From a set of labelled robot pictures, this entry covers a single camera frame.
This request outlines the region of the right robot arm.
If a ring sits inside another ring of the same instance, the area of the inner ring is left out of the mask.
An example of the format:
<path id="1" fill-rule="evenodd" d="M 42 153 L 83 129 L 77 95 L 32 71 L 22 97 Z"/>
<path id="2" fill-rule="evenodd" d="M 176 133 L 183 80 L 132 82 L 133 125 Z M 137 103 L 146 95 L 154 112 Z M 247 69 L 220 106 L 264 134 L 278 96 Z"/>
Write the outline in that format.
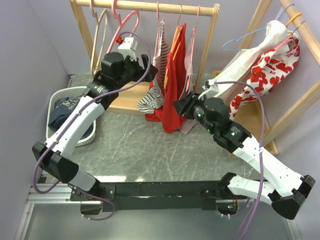
<path id="1" fill-rule="evenodd" d="M 222 99 L 198 97 L 199 94 L 192 91 L 186 98 L 173 102 L 177 114 L 196 120 L 220 147 L 263 174 L 262 181 L 257 181 L 229 172 L 213 193 L 223 199 L 233 196 L 257 199 L 271 205 L 280 216 L 293 220 L 315 185 L 315 179 L 291 170 L 261 148 L 247 129 L 229 118 L 229 108 Z"/>

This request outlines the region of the pink plastic hanger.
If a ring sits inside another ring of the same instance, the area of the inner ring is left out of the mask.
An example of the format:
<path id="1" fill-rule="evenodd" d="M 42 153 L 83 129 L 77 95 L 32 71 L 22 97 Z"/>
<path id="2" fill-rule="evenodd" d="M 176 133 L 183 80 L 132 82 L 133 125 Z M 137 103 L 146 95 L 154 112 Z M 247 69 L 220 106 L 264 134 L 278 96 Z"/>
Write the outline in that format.
<path id="1" fill-rule="evenodd" d="M 115 34 L 113 35 L 113 38 L 109 44 L 109 47 L 107 49 L 107 53 L 109 53 L 114 44 L 116 43 L 117 39 L 120 37 L 120 32 L 123 29 L 123 27 L 126 25 L 126 23 L 133 17 L 136 16 L 137 20 L 136 23 L 132 29 L 132 32 L 135 32 L 139 26 L 140 23 L 140 12 L 138 10 L 133 10 L 132 12 L 130 12 L 123 20 L 121 19 L 121 14 L 120 13 L 116 13 L 116 5 L 117 5 L 117 0 L 114 0 L 111 4 L 111 12 L 114 16 L 115 19 L 118 20 L 118 28 L 115 32 Z"/>

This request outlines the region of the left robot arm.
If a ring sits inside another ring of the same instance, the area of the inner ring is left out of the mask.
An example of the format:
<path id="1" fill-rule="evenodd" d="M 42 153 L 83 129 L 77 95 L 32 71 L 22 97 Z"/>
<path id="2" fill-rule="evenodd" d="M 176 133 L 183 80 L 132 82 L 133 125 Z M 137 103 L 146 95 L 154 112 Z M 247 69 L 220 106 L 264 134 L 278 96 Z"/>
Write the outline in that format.
<path id="1" fill-rule="evenodd" d="M 62 183 L 82 189 L 88 201 L 100 195 L 99 181 L 80 169 L 70 157 L 84 133 L 102 115 L 119 93 L 143 80 L 151 80 L 158 70 L 152 65 L 149 54 L 141 55 L 143 66 L 130 56 L 109 52 L 101 61 L 101 69 L 94 75 L 76 108 L 62 126 L 45 143 L 36 142 L 32 152 L 37 160 L 36 167 L 46 171 Z"/>

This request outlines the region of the red white striped top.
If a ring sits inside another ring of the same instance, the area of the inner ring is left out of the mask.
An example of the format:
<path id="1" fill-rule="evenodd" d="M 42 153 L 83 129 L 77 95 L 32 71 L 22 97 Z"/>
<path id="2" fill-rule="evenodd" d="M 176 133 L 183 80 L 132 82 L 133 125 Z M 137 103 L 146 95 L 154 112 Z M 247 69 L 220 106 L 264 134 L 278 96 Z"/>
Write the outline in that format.
<path id="1" fill-rule="evenodd" d="M 165 39 L 164 26 L 162 35 L 162 46 L 159 57 L 153 57 L 152 64 L 158 69 L 157 74 L 151 82 L 150 89 L 146 95 L 139 101 L 137 107 L 142 114 L 153 114 L 156 109 L 159 109 L 164 104 L 164 81 L 166 66 L 168 64 L 168 54 L 170 46 Z"/>

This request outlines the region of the navy blue printed top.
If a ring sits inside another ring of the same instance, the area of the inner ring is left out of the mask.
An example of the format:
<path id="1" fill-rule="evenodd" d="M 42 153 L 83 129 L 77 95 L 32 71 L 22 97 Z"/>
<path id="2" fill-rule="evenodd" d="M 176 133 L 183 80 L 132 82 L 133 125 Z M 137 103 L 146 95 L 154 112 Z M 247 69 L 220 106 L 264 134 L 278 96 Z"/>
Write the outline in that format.
<path id="1" fill-rule="evenodd" d="M 49 110 L 46 139 L 54 134 L 68 119 L 71 113 L 77 107 L 80 96 L 76 97 L 62 97 L 57 99 L 53 104 L 53 109 Z M 86 145 L 93 141 L 96 133 L 96 122 L 94 121 L 80 138 L 78 145 Z"/>

